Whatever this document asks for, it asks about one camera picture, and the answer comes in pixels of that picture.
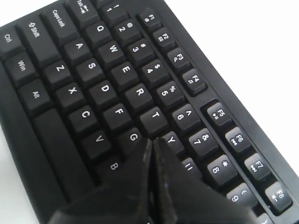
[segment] keyboard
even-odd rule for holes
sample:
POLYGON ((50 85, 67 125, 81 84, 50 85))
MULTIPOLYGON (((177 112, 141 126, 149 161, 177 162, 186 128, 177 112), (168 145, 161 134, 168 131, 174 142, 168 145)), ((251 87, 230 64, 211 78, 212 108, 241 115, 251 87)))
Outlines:
POLYGON ((260 223, 299 220, 297 176, 163 1, 59 1, 0 33, 1 125, 41 223, 142 136, 260 223))

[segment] keyboard frame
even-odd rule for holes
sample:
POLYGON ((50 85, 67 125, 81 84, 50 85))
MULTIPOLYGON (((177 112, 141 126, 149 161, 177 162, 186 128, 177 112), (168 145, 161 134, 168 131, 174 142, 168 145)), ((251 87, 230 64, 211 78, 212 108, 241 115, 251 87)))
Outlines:
MULTIPOLYGON (((41 14, 48 7, 64 2, 65 0, 54 2, 30 15, 41 14)), ((157 57, 164 63, 173 80, 181 88, 187 101, 194 107, 205 126, 210 130, 220 147, 228 155, 240 173, 240 176, 248 184, 272 221, 276 224, 292 224, 298 222, 299 178, 199 49, 194 40, 189 36, 185 28, 168 8, 167 4, 163 0, 126 0, 126 2, 127 4, 124 5, 124 7, 127 9, 131 18, 137 23, 146 39, 149 39, 149 36, 141 27, 136 15, 150 7, 159 15, 164 26, 173 34, 178 46, 185 50, 192 65, 201 71, 207 81, 208 88, 198 96, 191 97, 178 77, 171 72, 172 70, 164 57, 157 50, 155 45, 150 42, 157 57), (277 217, 272 214, 236 160, 231 153, 229 153, 223 141, 203 115, 201 111, 202 106, 214 99, 218 99, 222 105, 226 107, 233 121, 240 127, 244 135, 249 138, 252 146, 257 149, 257 152, 260 153, 274 176, 281 182, 282 186, 292 198, 293 205, 280 216, 277 217)), ((22 20, 22 18, 1 27, 0 30, 15 26, 20 20, 22 20)), ((39 221, 43 224, 48 221, 58 205, 67 204, 67 201, 1 62, 0 80, 0 123, 27 194, 39 221)))

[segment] white surface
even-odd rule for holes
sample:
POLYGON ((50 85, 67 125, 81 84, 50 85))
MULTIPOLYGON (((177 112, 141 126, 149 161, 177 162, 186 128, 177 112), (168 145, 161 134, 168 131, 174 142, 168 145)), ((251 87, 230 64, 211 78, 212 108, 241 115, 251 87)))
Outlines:
MULTIPOLYGON (((4 1, 0 26, 53 0, 4 1)), ((298 1, 166 0, 257 123, 299 174, 298 1)), ((37 224, 0 132, 0 222, 37 224)))

